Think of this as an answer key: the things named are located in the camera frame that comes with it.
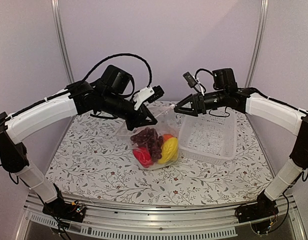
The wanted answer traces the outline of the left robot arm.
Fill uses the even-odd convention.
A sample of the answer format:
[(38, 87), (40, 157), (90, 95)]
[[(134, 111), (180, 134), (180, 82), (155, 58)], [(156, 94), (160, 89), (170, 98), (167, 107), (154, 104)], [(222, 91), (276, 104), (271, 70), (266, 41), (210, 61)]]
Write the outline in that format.
[(76, 82), (60, 90), (57, 94), (40, 100), (18, 112), (0, 114), (0, 161), (4, 170), (15, 174), (41, 197), (45, 205), (57, 216), (68, 213), (58, 187), (47, 180), (43, 173), (27, 158), (23, 140), (41, 129), (60, 120), (93, 111), (110, 114), (113, 119), (125, 120), (126, 127), (135, 128), (155, 125), (157, 120), (144, 105), (152, 101), (159, 86), (147, 86), (138, 90), (127, 100), (113, 87), (95, 81)]

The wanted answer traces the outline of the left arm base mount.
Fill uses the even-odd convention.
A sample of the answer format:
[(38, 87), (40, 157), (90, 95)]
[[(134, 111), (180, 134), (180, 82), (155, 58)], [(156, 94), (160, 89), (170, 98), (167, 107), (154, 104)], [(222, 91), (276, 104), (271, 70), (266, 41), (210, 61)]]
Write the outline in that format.
[(45, 203), (42, 212), (55, 218), (82, 223), (86, 210), (84, 203), (78, 203), (78, 201), (67, 203), (63, 199), (56, 199)]

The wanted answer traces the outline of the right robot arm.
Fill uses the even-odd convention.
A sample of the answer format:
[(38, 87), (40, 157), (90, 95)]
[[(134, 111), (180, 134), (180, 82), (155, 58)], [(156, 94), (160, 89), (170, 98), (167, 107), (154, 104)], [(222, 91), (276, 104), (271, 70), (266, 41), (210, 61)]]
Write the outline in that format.
[(190, 94), (174, 108), (179, 114), (197, 117), (208, 110), (228, 107), (240, 113), (260, 117), (296, 136), (287, 162), (251, 206), (256, 218), (263, 218), (282, 195), (308, 169), (308, 111), (265, 96), (254, 87), (223, 89), (207, 94)]

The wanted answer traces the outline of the yellow lemon back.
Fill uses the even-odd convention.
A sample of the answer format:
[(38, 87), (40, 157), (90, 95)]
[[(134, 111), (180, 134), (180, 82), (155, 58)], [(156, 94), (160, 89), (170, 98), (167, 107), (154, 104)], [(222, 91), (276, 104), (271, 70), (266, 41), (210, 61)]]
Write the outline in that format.
[(175, 162), (178, 159), (179, 142), (176, 137), (170, 137), (167, 139), (161, 148), (161, 158), (157, 161), (158, 164), (167, 164), (169, 162)]

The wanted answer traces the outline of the red bell pepper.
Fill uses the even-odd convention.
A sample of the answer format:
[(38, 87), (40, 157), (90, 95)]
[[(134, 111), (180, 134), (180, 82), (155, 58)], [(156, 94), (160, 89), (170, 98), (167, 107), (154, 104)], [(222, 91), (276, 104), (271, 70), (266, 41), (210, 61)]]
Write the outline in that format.
[(148, 168), (154, 164), (150, 152), (146, 147), (134, 148), (132, 153), (142, 167)]

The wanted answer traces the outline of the clear zip top bag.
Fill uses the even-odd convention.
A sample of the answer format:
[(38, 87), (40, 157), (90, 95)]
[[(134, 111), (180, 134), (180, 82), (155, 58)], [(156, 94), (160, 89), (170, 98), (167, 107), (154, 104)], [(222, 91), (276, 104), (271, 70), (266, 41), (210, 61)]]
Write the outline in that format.
[(127, 130), (125, 124), (116, 136), (127, 143), (137, 166), (142, 170), (158, 170), (177, 162), (179, 157), (179, 128), (175, 105), (153, 106), (157, 124)]

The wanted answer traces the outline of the orange mandarin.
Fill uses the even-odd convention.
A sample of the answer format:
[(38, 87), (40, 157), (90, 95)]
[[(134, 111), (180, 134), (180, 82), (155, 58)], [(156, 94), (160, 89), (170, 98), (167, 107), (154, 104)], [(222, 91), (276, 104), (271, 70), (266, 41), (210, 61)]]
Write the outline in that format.
[(163, 141), (166, 142), (168, 139), (173, 138), (174, 136), (172, 134), (164, 134), (163, 135)]

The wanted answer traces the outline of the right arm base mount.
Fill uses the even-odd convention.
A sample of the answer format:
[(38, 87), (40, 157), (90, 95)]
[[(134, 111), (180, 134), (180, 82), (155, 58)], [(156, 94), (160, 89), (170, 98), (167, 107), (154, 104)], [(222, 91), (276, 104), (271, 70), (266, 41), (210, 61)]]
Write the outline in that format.
[(267, 235), (277, 220), (279, 209), (276, 202), (265, 203), (261, 200), (253, 204), (241, 204), (234, 215), (239, 223), (250, 223), (252, 231), (257, 235)]

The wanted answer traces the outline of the dark red grapes bunch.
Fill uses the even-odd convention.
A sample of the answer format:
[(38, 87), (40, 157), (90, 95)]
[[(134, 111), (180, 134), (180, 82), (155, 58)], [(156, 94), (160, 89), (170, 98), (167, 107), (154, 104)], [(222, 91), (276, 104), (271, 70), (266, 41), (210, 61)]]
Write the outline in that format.
[(145, 147), (150, 153), (151, 159), (157, 162), (162, 157), (164, 138), (155, 128), (146, 127), (139, 133), (130, 137), (131, 142), (137, 147)]

